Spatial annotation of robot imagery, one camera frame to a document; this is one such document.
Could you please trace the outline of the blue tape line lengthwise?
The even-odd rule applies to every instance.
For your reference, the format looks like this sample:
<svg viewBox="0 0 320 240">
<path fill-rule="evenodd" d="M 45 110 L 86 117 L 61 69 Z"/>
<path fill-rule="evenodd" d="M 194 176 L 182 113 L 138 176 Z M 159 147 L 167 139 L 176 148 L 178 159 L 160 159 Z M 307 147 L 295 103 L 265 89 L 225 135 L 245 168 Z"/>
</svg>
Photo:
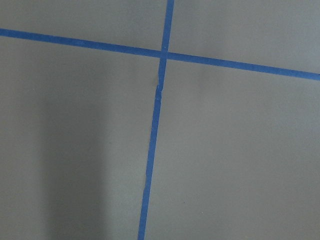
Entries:
<svg viewBox="0 0 320 240">
<path fill-rule="evenodd" d="M 138 232 L 137 232 L 138 240 L 143 240 L 145 238 L 146 227 L 147 227 L 153 168 L 154 168 L 154 161 L 155 161 L 155 152 L 156 152 L 156 145 L 157 145 L 161 105 L 162 105 L 162 92 L 164 88 L 165 75 L 166 75 L 166 66 L 167 66 L 168 51 L 169 51 L 169 44 L 170 44 L 170 37 L 171 37 L 174 5 L 175 5 L 175 2 L 173 0 L 168 0 L 166 3 L 166 12 L 165 12 L 165 18 L 164 18 L 164 26 L 163 26 L 161 50 L 160 50 L 160 58 L 159 58 L 158 74 L 157 74 L 158 80 L 157 80 L 157 86 L 155 89 L 152 123 L 151 123 L 151 129 L 150 129 L 150 139 L 149 139 L 149 145 L 148 145 L 148 154 L 147 154 L 147 162 L 146 162 L 146 170 L 145 170 L 145 184 L 144 184 L 144 189 L 142 194 L 139 226 L 138 226 Z"/>
</svg>

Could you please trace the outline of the blue tape line crosswise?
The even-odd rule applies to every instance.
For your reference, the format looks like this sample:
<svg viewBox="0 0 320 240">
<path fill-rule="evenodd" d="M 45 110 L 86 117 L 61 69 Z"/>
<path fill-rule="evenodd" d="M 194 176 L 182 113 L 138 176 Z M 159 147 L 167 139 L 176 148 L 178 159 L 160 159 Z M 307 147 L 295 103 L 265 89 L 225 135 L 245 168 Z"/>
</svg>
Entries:
<svg viewBox="0 0 320 240">
<path fill-rule="evenodd" d="M 45 43 L 51 43 L 51 44 L 88 48 L 88 49 L 102 50 L 102 51 L 109 51 L 109 52 L 116 52 L 116 53 L 124 53 L 124 54 L 152 57 L 152 58 L 158 58 L 158 59 L 163 56 L 166 56 L 167 59 L 169 60 L 180 61 L 180 62 L 210 65 L 210 66 L 238 69 L 238 70 L 245 70 L 245 71 L 251 71 L 251 72 L 259 72 L 259 73 L 266 73 L 266 74 L 273 74 L 273 75 L 287 76 L 287 77 L 294 77 L 294 78 L 301 78 L 301 79 L 308 79 L 308 80 L 315 80 L 315 81 L 320 80 L 319 73 L 245 63 L 245 62 L 239 62 L 239 61 L 203 57 L 203 56 L 196 56 L 196 55 L 189 55 L 189 54 L 182 54 L 182 53 L 175 53 L 175 52 L 162 53 L 159 50 L 90 41 L 90 40 L 77 39 L 77 38 L 54 36 L 54 35 L 48 35 L 48 34 L 33 33 L 33 32 L 26 32 L 26 31 L 19 31 L 19 30 L 5 29 L 5 28 L 2 28 L 0 30 L 0 35 L 2 37 L 8 37 L 8 38 L 45 42 Z"/>
</svg>

